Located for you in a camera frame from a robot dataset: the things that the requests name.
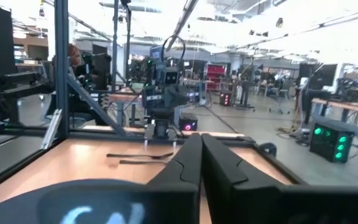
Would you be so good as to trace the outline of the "computer tower green lights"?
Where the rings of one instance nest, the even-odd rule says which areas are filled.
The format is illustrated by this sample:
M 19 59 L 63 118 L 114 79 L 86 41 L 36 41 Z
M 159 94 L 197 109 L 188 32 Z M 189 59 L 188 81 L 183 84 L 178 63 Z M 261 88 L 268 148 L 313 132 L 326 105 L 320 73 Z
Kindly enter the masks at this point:
M 329 162 L 346 163 L 354 133 L 336 123 L 315 122 L 309 151 Z

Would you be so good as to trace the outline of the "black aluminium table frame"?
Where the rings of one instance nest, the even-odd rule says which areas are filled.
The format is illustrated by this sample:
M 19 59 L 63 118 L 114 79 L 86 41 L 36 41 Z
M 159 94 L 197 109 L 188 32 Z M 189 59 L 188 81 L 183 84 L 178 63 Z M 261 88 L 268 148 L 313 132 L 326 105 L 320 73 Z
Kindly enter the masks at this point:
M 62 110 L 62 118 L 60 125 L 58 127 L 55 139 L 52 145 L 46 149 L 39 149 L 33 154 L 27 156 L 25 159 L 19 161 L 13 166 L 7 168 L 0 173 L 0 185 L 11 178 L 13 175 L 18 173 L 20 170 L 28 166 L 30 163 L 34 162 L 36 159 L 40 158 L 47 151 L 59 145 L 67 139 L 90 139 L 93 141 L 103 140 L 103 141 L 125 141 L 125 142 L 143 142 L 148 141 L 152 144 L 167 144 L 169 140 L 152 140 L 144 138 L 143 129 L 135 129 L 133 131 L 126 131 L 120 125 L 115 123 L 109 116 L 106 114 L 101 107 L 91 99 L 90 94 L 83 90 L 80 87 L 79 81 L 71 74 L 70 59 L 66 56 L 68 53 L 68 0 L 57 0 L 52 4 L 55 7 L 55 37 L 61 37 L 61 40 L 56 39 L 56 59 L 55 59 L 55 69 L 54 72 L 58 76 L 56 78 L 56 90 L 57 92 L 57 108 Z M 83 95 L 87 100 L 88 104 L 96 109 L 100 117 L 102 117 L 105 122 L 107 122 L 112 130 L 103 131 L 101 129 L 80 129 L 80 130 L 70 130 L 69 128 L 69 108 L 68 108 L 68 89 L 67 86 L 70 85 L 76 91 Z M 4 131 L 1 134 L 8 135 L 17 135 L 21 136 L 38 136 L 39 131 L 46 132 L 47 129 L 43 127 L 34 127 L 34 128 L 24 128 L 24 129 L 12 129 Z

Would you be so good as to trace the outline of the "silver frame bracket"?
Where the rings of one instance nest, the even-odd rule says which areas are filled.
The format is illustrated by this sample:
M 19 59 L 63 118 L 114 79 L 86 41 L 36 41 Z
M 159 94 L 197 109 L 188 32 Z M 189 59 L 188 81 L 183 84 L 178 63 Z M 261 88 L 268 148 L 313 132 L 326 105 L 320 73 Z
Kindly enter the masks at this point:
M 60 125 L 61 118 L 62 118 L 62 110 L 56 109 L 53 113 L 49 127 L 47 128 L 47 130 L 45 132 L 43 141 L 40 145 L 40 149 L 46 150 L 52 145 L 52 143 L 55 139 L 55 135 L 57 133 L 58 127 Z

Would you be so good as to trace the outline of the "black frame clamp knob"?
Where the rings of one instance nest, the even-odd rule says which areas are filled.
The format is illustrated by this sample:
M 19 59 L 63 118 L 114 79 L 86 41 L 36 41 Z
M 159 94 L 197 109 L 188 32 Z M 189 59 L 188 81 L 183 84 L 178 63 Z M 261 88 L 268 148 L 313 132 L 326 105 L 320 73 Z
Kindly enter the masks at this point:
M 266 152 L 267 154 L 270 154 L 273 157 L 277 156 L 277 147 L 272 142 L 266 142 L 266 143 L 263 143 L 263 144 L 259 144 L 258 149 L 260 151 Z

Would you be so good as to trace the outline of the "dark metal knife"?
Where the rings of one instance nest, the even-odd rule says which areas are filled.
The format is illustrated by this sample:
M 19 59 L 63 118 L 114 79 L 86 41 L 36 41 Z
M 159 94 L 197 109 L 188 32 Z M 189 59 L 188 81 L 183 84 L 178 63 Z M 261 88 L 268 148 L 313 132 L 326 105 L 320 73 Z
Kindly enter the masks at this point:
M 127 165 L 144 165 L 144 164 L 167 164 L 166 161 L 131 161 L 131 160 L 120 160 L 120 164 L 127 164 Z

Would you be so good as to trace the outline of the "black bowl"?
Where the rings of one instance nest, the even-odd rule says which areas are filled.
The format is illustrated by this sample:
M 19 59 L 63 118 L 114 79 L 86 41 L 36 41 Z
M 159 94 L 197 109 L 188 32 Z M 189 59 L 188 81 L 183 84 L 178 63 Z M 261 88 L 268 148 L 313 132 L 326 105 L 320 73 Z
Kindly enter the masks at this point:
M 64 187 L 38 204 L 40 224 L 142 224 L 144 203 L 137 194 L 109 187 Z

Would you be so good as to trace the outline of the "grey office chair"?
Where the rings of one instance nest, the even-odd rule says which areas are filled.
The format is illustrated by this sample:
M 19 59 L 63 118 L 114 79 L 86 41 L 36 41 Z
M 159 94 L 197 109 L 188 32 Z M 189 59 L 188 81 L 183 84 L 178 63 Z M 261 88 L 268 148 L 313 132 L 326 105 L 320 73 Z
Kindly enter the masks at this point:
M 269 98 L 273 99 L 277 104 L 275 106 L 271 106 L 268 111 L 273 112 L 276 111 L 278 114 L 290 114 L 290 111 L 284 111 L 282 107 L 282 103 L 284 101 L 289 100 L 290 95 L 289 91 L 293 82 L 290 78 L 283 78 L 280 80 L 280 84 L 278 88 L 272 88 L 273 93 L 269 94 Z

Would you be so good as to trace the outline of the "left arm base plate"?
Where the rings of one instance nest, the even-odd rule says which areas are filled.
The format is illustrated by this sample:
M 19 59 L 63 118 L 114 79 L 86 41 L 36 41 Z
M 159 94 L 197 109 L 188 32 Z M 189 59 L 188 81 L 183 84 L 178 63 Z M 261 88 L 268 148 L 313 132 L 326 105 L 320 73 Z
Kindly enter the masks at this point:
M 145 124 L 145 139 L 172 141 L 177 137 L 176 126 L 169 119 L 149 118 Z

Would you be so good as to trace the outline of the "black stand pole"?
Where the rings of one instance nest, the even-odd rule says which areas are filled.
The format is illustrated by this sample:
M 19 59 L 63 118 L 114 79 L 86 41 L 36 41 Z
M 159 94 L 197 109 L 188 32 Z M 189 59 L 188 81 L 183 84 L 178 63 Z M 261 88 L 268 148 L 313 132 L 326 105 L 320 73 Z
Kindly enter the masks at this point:
M 116 78 L 117 78 L 117 28 L 118 28 L 118 12 L 119 12 L 119 1 L 124 8 L 128 9 L 128 4 L 132 0 L 114 0 L 114 15 L 113 15 L 113 41 L 112 41 L 112 61 L 111 61 L 111 91 L 116 91 Z

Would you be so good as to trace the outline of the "computer tower red lights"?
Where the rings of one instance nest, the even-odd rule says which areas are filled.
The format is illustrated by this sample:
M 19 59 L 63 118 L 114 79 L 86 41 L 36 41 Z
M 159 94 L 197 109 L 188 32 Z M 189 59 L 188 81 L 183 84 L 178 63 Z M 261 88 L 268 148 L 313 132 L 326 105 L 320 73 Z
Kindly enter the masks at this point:
M 219 95 L 219 104 L 222 106 L 231 106 L 232 91 L 221 90 Z

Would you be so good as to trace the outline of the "person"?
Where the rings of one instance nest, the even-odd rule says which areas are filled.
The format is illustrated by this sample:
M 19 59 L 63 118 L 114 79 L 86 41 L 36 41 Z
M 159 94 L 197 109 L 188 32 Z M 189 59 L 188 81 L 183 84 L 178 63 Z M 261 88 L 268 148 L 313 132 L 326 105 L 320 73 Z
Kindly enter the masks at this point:
M 70 58 L 70 65 L 74 71 L 77 78 L 82 77 L 85 74 L 85 68 L 81 57 L 81 52 L 79 48 L 73 44 L 68 44 L 68 56 Z M 72 113 L 88 113 L 92 116 L 92 119 L 95 120 L 96 125 L 106 126 L 107 124 L 100 118 L 100 116 L 92 110 L 87 102 L 80 99 L 79 95 L 75 93 L 70 85 L 68 85 L 68 91 L 70 93 L 69 97 L 69 107 Z

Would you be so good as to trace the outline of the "dark metal fork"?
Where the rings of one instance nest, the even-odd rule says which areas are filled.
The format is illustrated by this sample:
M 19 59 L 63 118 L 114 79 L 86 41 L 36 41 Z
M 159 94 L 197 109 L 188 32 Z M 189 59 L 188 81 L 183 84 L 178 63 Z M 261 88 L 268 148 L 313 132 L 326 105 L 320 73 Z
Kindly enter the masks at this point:
M 116 158 L 129 158 L 129 157 L 149 157 L 151 159 L 166 159 L 170 156 L 173 156 L 174 153 L 170 152 L 167 154 L 162 154 L 162 155 L 150 155 L 150 154 L 106 154 L 106 157 L 116 157 Z

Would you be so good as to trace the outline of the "wooden desk black legs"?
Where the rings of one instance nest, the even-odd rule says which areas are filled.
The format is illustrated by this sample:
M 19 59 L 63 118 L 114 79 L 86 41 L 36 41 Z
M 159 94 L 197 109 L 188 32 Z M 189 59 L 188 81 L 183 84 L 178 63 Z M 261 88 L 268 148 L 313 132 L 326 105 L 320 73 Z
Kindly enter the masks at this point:
M 342 110 L 341 121 L 354 125 L 358 124 L 358 103 L 314 98 L 312 100 L 312 105 L 312 112 L 314 115 L 326 116 L 327 109 L 331 108 L 333 110 L 337 108 Z

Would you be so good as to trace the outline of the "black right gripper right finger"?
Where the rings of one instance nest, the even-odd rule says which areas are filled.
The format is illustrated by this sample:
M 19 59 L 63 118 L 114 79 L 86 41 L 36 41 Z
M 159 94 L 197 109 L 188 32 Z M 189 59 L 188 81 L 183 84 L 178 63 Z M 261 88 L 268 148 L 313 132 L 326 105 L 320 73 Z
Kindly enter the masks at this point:
M 273 224 L 281 183 L 204 134 L 203 181 L 213 224 Z

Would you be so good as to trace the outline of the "black monitor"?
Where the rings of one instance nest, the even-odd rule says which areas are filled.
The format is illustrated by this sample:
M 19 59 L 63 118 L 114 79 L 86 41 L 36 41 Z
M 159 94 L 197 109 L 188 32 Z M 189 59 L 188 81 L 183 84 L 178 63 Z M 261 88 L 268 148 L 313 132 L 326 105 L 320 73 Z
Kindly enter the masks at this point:
M 336 75 L 337 64 L 316 64 L 312 68 L 308 88 L 322 90 L 324 86 L 332 86 Z

